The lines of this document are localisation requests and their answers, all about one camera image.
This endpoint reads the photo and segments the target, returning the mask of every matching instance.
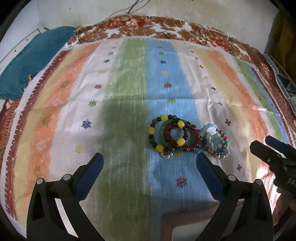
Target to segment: blue gripper pad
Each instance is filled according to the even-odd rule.
[[[287,144],[280,142],[279,140],[273,138],[272,136],[267,136],[265,138],[265,143],[272,148],[276,149],[280,153],[285,154],[288,151]]]
[[[100,153],[96,153],[86,166],[86,170],[76,184],[74,199],[79,202],[86,199],[94,182],[104,166],[104,157]]]
[[[219,202],[223,202],[225,199],[224,187],[227,179],[225,172],[221,167],[213,165],[203,152],[196,156],[196,167],[212,197]]]

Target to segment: yellow cloth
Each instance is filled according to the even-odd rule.
[[[296,82],[296,33],[283,16],[278,17],[274,33],[279,41],[273,56]]]

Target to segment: yellow bead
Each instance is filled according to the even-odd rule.
[[[149,134],[154,134],[155,129],[153,127],[149,127],[148,132]]]
[[[182,128],[183,126],[185,126],[185,123],[183,121],[178,121],[178,127]]]
[[[162,146],[162,145],[157,145],[157,146],[155,147],[155,149],[156,149],[157,151],[159,151],[159,152],[163,152],[163,146]]]
[[[161,118],[162,121],[167,121],[168,120],[168,116],[167,115],[162,115],[160,118]]]
[[[180,138],[178,141],[177,141],[177,144],[179,146],[183,146],[185,144],[185,140],[183,138]]]

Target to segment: green stripe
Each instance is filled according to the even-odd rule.
[[[257,86],[257,84],[254,81],[253,74],[250,72],[249,67],[240,59],[236,58],[236,62],[238,63],[240,71],[244,74],[246,77],[249,85],[253,89],[255,95],[258,97],[259,101],[261,102],[262,106],[268,110],[271,110],[271,106],[269,105],[268,100],[265,98],[265,95],[263,92],[260,90],[260,88]],[[269,111],[267,113],[267,116],[272,124],[272,127],[276,133],[277,139],[281,142],[284,141],[283,139],[283,134],[281,132],[281,129],[279,127],[278,121],[276,119],[275,113],[272,111]]]
[[[96,227],[106,240],[150,240],[151,202],[143,187],[148,135],[145,47],[144,39],[124,40],[108,76]]]

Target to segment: blue stripe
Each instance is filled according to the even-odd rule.
[[[288,134],[284,128],[284,123],[283,123],[283,120],[281,118],[281,115],[279,114],[279,112],[277,111],[277,109],[275,108],[272,100],[271,100],[271,97],[268,95],[268,93],[265,91],[265,88],[262,86],[262,84],[259,82],[257,76],[255,75],[255,73],[253,72],[252,68],[250,67],[250,65],[246,64],[246,66],[249,68],[249,71],[250,73],[252,74],[253,76],[253,79],[254,79],[254,82],[256,83],[256,85],[258,86],[258,88],[261,90],[261,92],[263,93],[264,97],[267,99],[268,103],[269,103],[269,106],[271,108],[270,111],[274,112],[274,115],[276,117],[276,120],[278,121],[278,124],[279,124],[279,128],[283,134],[283,139],[284,139],[284,142],[287,143],[287,144],[291,144],[289,139],[288,139]]]
[[[157,116],[171,114],[200,128],[195,100],[183,73],[178,53],[172,44],[146,39],[146,51],[146,97],[149,108],[147,126]],[[172,87],[165,88],[166,83]],[[176,103],[169,103],[168,98],[176,99]],[[160,125],[161,122],[156,125],[156,132]],[[148,142],[147,146],[145,152],[150,160],[148,180],[152,190],[152,235],[153,240],[159,240],[162,214],[177,211],[182,207],[190,210],[202,208],[209,205],[213,198],[196,168],[196,154],[187,152],[180,157],[166,160],[161,158]],[[188,185],[183,188],[176,187],[176,179],[179,177],[186,178]]]

